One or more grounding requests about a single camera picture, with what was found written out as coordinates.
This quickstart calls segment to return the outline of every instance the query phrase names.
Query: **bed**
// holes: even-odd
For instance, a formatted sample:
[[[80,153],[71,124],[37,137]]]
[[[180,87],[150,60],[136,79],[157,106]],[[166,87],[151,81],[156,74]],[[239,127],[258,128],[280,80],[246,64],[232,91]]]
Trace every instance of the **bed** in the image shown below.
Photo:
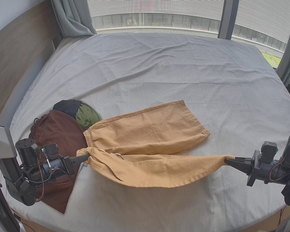
[[[183,99],[211,135],[184,153],[251,157],[264,141],[283,151],[290,95],[251,45],[173,33],[113,33],[64,39],[31,84],[12,123],[25,138],[36,117],[62,99],[82,100],[101,117]],[[179,188],[130,188],[89,166],[78,173],[65,214],[27,207],[2,191],[21,217],[54,231],[239,231],[281,209],[282,186],[229,166]]]

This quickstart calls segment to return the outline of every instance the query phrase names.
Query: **drawstring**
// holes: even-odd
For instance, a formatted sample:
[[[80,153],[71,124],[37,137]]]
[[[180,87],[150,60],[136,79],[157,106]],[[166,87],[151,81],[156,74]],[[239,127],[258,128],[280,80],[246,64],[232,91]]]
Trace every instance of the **drawstring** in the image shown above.
[[[121,156],[121,158],[124,160],[123,156],[119,153],[110,153],[110,155],[116,155],[116,156]]]

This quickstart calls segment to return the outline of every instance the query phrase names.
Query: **folded clothing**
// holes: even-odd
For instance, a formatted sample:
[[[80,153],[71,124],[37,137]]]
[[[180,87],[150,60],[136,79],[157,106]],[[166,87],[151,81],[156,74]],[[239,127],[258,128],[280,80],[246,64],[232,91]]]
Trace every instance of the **folded clothing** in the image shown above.
[[[84,132],[85,163],[106,178],[131,187],[179,187],[199,180],[233,156],[183,156],[210,133],[184,101],[97,122]]]
[[[58,153],[62,156],[75,157],[78,149],[87,147],[84,130],[71,116],[57,111],[51,110],[48,114],[42,116],[31,127],[31,138],[34,139],[37,146],[41,149],[44,145],[56,143],[58,145]],[[69,181],[67,176],[57,180],[55,184],[44,185],[44,195],[42,201],[57,211],[64,213],[66,206],[73,190],[76,175],[71,176],[68,184],[57,185]],[[36,196],[41,196],[41,188],[37,190]]]
[[[57,102],[53,109],[75,118],[84,130],[87,130],[94,123],[101,120],[101,117],[96,110],[82,101],[62,100]]]

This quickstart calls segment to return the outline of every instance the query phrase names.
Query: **green grass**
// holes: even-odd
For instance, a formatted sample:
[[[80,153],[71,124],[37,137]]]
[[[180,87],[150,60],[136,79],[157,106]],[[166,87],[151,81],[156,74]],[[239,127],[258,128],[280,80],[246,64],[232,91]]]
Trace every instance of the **green grass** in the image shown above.
[[[275,66],[270,62],[270,59],[273,60],[277,65],[279,65],[281,58],[275,57],[274,55],[261,52],[263,57],[268,61],[268,63],[275,68]]]

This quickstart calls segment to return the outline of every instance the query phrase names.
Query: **wooden bed frame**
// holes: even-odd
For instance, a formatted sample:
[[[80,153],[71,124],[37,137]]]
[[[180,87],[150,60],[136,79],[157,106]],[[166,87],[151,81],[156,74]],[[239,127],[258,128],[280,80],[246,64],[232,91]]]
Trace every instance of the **wooden bed frame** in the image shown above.
[[[20,78],[59,33],[50,0],[0,31],[0,114]]]

